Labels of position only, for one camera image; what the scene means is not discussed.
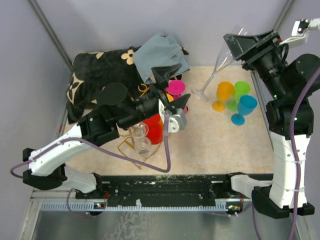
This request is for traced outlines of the magenta wine glass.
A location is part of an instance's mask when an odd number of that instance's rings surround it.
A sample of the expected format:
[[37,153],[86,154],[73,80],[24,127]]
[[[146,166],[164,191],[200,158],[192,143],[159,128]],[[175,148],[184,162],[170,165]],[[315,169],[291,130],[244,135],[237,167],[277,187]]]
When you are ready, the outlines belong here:
[[171,80],[166,88],[166,93],[173,96],[174,99],[182,96],[182,93],[186,90],[186,85],[181,80]]

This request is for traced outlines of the orange yellow wine glass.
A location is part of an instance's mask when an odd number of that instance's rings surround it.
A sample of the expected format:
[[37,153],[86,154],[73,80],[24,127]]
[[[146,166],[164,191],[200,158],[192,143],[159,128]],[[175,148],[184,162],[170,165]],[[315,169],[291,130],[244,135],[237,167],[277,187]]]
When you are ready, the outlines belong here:
[[168,100],[169,103],[172,102],[172,101],[174,101],[173,96],[170,95],[169,93],[166,93],[166,97],[167,97],[167,100]]

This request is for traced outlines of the clear wine glass back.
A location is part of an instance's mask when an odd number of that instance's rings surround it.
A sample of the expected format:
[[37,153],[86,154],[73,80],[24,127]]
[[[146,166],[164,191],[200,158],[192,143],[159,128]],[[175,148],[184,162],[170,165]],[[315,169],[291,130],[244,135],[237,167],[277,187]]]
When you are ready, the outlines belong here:
[[204,102],[208,101],[208,98],[205,95],[205,89],[208,87],[208,85],[211,83],[213,78],[221,72],[223,69],[228,67],[232,62],[234,61],[234,57],[231,53],[230,48],[228,47],[226,41],[223,41],[223,44],[219,50],[219,53],[217,55],[215,66],[213,69],[212,74],[208,78],[208,80],[205,82],[205,84],[200,89],[193,88],[191,92],[195,95],[196,98],[199,100],[202,100]]

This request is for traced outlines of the green wine glass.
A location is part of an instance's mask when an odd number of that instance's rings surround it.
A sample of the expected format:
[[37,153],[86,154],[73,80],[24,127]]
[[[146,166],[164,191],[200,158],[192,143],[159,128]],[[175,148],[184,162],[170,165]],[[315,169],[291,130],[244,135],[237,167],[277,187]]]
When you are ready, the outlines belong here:
[[237,111],[237,105],[240,98],[243,95],[248,95],[251,91],[251,85],[246,81],[238,81],[234,84],[234,92],[232,94],[232,100],[226,103],[226,107],[231,112]]

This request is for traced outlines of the blue wine glass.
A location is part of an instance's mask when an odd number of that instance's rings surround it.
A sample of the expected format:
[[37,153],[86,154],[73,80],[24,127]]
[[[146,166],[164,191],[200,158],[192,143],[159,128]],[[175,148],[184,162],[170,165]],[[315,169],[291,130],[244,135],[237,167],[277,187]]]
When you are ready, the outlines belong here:
[[237,104],[237,113],[231,116],[231,122],[236,126],[242,126],[245,123],[245,116],[251,114],[257,107],[258,101],[251,95],[243,95]]

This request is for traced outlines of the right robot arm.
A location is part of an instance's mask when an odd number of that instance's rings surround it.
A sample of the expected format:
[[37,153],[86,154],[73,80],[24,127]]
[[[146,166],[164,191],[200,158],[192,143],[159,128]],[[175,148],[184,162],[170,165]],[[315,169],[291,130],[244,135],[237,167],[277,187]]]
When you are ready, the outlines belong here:
[[290,213],[313,215],[315,208],[305,195],[304,171],[314,130],[308,98],[320,88],[319,57],[305,53],[287,63],[289,45],[274,30],[258,35],[228,33],[223,38],[233,58],[241,61],[244,70],[256,72],[272,95],[266,118],[274,154],[270,185],[232,173],[223,185],[224,194],[250,197],[260,214],[273,219],[287,218]]

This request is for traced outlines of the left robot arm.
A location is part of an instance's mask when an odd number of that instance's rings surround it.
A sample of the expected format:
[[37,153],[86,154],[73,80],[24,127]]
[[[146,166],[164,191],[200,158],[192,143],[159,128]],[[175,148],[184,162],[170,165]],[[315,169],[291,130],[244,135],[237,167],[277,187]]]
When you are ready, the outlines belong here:
[[163,137],[183,130],[187,125],[184,108],[190,98],[185,94],[169,101],[166,88],[169,79],[181,64],[153,67],[155,83],[149,92],[131,99],[128,88],[121,82],[109,83],[97,98],[97,108],[82,117],[67,133],[48,144],[23,151],[23,161],[28,169],[22,174],[24,184],[39,190],[53,190],[64,186],[97,199],[103,195],[104,186],[97,173],[84,173],[67,166],[74,156],[119,138],[119,129],[127,130],[155,115],[164,124]]

